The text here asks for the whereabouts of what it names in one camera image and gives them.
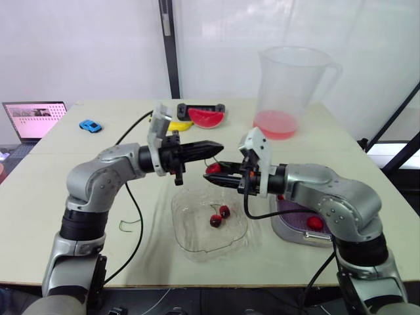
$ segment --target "clear plastic bowl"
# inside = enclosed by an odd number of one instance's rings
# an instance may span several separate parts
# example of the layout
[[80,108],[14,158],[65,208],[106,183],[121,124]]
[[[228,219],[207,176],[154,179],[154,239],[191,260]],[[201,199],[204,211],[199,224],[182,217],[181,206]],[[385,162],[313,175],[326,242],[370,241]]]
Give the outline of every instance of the clear plastic bowl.
[[[215,228],[211,215],[227,205],[230,216]],[[247,219],[242,199],[235,190],[209,185],[183,188],[172,199],[172,218],[178,244],[195,261],[223,255],[245,244]]]

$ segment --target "wall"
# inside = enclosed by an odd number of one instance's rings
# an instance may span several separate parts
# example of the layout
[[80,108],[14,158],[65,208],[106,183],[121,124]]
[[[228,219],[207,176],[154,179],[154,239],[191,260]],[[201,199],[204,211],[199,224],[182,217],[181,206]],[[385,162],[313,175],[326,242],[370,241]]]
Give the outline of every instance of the wall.
[[[4,0],[0,101],[169,98],[158,2]],[[17,143],[0,109],[0,144]]]
[[256,97],[257,52],[331,54],[344,74],[324,99],[356,138],[372,138],[420,77],[418,0],[176,0],[183,97]]

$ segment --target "toy watermelon slice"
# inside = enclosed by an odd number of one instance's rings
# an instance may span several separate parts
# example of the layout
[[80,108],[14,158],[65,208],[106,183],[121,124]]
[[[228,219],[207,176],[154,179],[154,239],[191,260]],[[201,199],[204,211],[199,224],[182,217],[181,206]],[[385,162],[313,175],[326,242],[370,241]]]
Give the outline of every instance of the toy watermelon slice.
[[198,127],[215,128],[223,121],[225,113],[189,108],[188,115]]

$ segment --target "laptop screen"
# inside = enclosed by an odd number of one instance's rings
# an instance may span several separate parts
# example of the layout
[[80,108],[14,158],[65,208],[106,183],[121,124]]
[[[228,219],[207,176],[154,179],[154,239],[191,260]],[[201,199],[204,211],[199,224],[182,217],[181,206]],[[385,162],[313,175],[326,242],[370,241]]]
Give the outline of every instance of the laptop screen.
[[66,113],[63,102],[4,102],[20,140],[40,140]]

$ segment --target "yellow object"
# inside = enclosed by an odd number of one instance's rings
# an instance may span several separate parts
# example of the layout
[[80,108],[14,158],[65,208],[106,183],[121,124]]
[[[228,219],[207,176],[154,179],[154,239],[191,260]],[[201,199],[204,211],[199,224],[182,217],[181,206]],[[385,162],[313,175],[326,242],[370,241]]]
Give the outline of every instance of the yellow object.
[[191,126],[193,126],[193,122],[192,121],[187,121],[185,123],[180,123],[178,121],[171,121],[171,123],[169,124],[169,128],[168,131],[185,131],[185,130],[189,130],[189,128]]

